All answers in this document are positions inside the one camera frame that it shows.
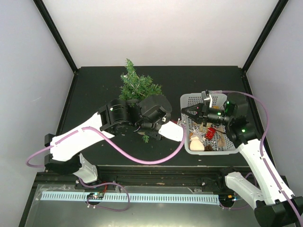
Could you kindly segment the small green christmas tree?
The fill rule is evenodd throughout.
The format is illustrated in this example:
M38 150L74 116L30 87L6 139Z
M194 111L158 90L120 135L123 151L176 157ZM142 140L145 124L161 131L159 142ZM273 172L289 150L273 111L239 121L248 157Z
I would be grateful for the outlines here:
M127 73L120 76L123 82L120 99L142 101L151 95L163 95L162 86L154 84L150 76L138 75L130 59L125 60L125 68Z

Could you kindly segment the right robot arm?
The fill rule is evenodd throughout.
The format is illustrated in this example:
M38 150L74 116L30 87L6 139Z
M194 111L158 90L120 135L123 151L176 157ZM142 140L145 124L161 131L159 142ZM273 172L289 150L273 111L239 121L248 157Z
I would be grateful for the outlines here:
M229 167L215 179L216 187L237 193L253 210L261 227L283 227L303 222L303 198L295 196L277 172L263 147L265 134L259 134L247 120L249 94L237 91L203 91L180 98L182 120L190 132L193 122L223 126L225 136L234 145L226 154L240 153L249 165L258 185Z

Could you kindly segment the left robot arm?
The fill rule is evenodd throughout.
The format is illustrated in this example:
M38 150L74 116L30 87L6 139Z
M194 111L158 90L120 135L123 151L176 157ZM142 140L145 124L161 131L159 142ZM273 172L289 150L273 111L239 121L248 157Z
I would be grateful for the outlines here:
M171 120L172 106L163 95L151 95L144 100L114 99L99 108L88 120L74 129L52 138L45 167L61 175L74 174L91 189L101 185L97 167L81 151L107 138L135 132L158 133Z

